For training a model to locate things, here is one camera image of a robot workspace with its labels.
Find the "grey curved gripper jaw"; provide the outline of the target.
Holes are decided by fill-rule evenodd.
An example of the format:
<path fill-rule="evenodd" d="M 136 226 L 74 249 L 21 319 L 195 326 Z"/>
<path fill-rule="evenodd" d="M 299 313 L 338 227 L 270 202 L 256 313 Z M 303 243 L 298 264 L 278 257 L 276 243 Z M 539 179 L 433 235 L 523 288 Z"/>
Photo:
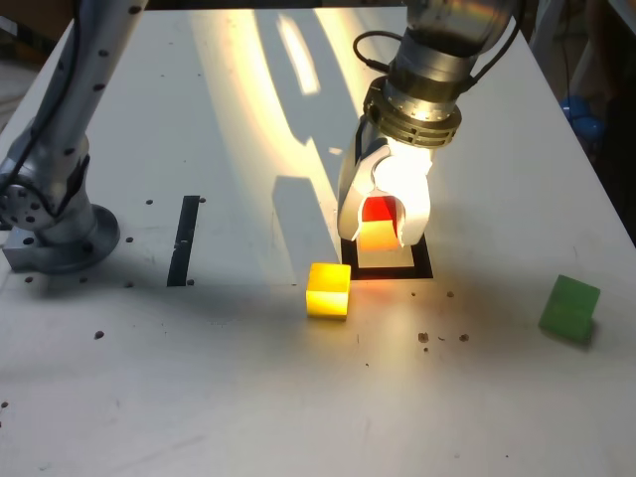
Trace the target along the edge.
<path fill-rule="evenodd" d="M 341 239 L 357 238 L 365 201 L 376 189 L 374 170 L 390 152 L 388 140 L 361 116 L 339 174 L 337 230 Z"/>
<path fill-rule="evenodd" d="M 430 214 L 427 174 L 431 150 L 397 143 L 381 146 L 380 159 L 372 169 L 375 190 L 395 198 L 397 239 L 401 246 L 417 244 L 424 234 Z"/>

